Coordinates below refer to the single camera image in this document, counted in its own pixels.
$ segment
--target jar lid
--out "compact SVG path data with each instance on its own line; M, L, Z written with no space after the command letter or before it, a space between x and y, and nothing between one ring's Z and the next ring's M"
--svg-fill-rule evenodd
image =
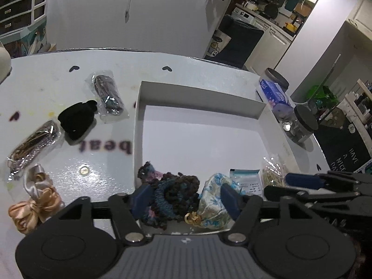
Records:
M284 92L288 90L289 82L277 71L272 68L266 68L265 74L270 78L274 83L278 83Z
M318 122L315 116L305 106L298 105L294 108L298 121L311 133L318 130Z

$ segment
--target gold satin scrunchie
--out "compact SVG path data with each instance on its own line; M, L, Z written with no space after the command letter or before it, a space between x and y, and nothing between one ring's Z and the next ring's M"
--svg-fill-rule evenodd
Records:
M47 174L37 173L31 177L31 180L35 182L35 185L42 182L46 183L46 186L44 185L42 190L37 189L38 196L29 194L32 195L29 200L21 201L8 209L9 216L22 234L30 233L36 228L39 220L44 223L64 205Z

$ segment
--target yellow stain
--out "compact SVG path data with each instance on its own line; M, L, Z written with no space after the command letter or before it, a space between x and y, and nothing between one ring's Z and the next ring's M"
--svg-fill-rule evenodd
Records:
M12 188L14 188L14 184L13 183L7 183L6 184L6 188L8 189L8 191L12 190Z

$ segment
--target packaged hair clip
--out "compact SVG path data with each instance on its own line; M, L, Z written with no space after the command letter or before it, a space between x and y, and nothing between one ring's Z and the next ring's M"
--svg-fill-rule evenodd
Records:
M94 72L86 81L96 97L98 113L104 123L129 118L111 70Z

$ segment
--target kitchen counter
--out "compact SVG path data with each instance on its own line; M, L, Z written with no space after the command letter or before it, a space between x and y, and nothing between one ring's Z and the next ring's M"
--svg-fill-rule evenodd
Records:
M253 10L250 10L246 7L243 7L241 4L235 4L238 8L241 10L244 10L246 13L249 13L250 15L256 17L257 19L264 21L266 24L270 25L272 28L280 32L283 36L285 36L288 40L293 41L295 37L292 37L288 33L286 33L283 29L281 29L278 25L275 25L274 23L270 22L268 19L264 18L263 16L260 16L258 13L254 12Z

